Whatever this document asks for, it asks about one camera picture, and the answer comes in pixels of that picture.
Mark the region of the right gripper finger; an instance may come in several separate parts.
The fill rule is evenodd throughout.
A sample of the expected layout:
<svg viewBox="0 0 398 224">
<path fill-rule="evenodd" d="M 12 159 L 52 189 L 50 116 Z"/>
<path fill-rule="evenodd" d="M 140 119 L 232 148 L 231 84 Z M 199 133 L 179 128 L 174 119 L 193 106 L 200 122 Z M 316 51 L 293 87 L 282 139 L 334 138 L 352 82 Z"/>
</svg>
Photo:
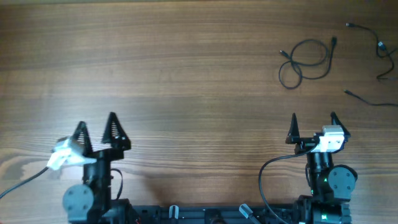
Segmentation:
<svg viewBox="0 0 398 224">
<path fill-rule="evenodd" d="M 345 128 L 345 126 L 343 125 L 343 123 L 339 120 L 339 118 L 337 117 L 336 113 L 334 111 L 331 112 L 330 114 L 331 116 L 331 124 L 332 125 L 338 125 L 342 128 L 343 132 L 344 132 L 344 137 L 345 139 L 349 139 L 351 137 L 350 132 Z"/>
<path fill-rule="evenodd" d="M 292 114 L 289 132 L 287 134 L 285 143 L 286 144 L 297 144 L 300 142 L 299 126 L 297 122 L 296 114 Z"/>
</svg>

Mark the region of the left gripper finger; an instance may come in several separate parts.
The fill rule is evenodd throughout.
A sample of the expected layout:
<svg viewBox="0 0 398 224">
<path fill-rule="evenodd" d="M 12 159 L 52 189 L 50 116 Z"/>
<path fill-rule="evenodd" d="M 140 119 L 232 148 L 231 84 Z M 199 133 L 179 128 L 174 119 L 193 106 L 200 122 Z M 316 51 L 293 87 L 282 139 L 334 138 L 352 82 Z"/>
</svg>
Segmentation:
<svg viewBox="0 0 398 224">
<path fill-rule="evenodd" d="M 81 143 L 83 145 L 83 147 L 84 147 L 83 155 L 84 156 L 90 155 L 93 152 L 88 128 L 84 121 L 80 121 L 78 123 L 78 126 L 76 127 L 76 129 L 72 135 L 72 139 L 78 141 L 79 143 Z"/>
<path fill-rule="evenodd" d="M 123 130 L 115 112 L 110 112 L 101 142 L 110 144 L 114 149 L 127 151 L 131 149 L 131 141 Z"/>
</svg>

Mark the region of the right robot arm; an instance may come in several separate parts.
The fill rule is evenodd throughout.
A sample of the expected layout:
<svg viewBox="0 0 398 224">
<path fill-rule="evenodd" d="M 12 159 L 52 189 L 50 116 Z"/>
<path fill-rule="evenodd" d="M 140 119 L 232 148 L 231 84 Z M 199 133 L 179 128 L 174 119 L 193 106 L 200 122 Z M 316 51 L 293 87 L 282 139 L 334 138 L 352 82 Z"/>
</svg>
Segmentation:
<svg viewBox="0 0 398 224">
<path fill-rule="evenodd" d="M 348 202 L 358 179 L 347 165 L 335 165 L 332 155 L 344 149 L 351 137 L 336 113 L 331 124 L 312 137 L 302 138 L 297 117 L 292 115 L 285 142 L 295 145 L 296 156 L 306 156 L 305 175 L 311 195 L 301 195 L 293 204 L 292 223 L 351 223 Z"/>
</svg>

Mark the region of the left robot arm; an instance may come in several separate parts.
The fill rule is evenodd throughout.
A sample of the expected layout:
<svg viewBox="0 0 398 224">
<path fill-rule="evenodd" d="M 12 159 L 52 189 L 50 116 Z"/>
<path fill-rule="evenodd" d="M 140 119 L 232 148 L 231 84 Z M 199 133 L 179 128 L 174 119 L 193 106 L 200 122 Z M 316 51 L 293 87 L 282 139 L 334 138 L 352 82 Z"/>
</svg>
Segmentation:
<svg viewBox="0 0 398 224">
<path fill-rule="evenodd" d="M 111 168 L 113 161 L 124 159 L 124 152 L 131 149 L 131 141 L 124 132 L 116 113 L 111 112 L 103 133 L 102 143 L 107 149 L 94 151 L 86 123 L 79 122 L 68 138 L 72 149 L 81 147 L 78 155 L 83 158 L 82 184 L 70 187 L 63 196 L 63 207 L 69 223 L 134 223 L 136 214 L 128 199 L 111 198 Z"/>
</svg>

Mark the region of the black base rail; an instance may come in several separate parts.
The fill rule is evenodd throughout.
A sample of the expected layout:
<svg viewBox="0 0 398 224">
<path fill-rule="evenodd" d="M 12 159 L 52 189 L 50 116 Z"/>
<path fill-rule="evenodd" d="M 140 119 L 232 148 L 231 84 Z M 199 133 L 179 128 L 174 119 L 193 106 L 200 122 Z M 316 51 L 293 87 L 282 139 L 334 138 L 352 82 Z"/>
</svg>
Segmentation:
<svg viewBox="0 0 398 224">
<path fill-rule="evenodd" d="M 126 223 L 307 223 L 306 214 L 289 205 L 266 206 L 215 206 L 215 207 L 169 207 L 134 206 L 134 215 Z"/>
</svg>

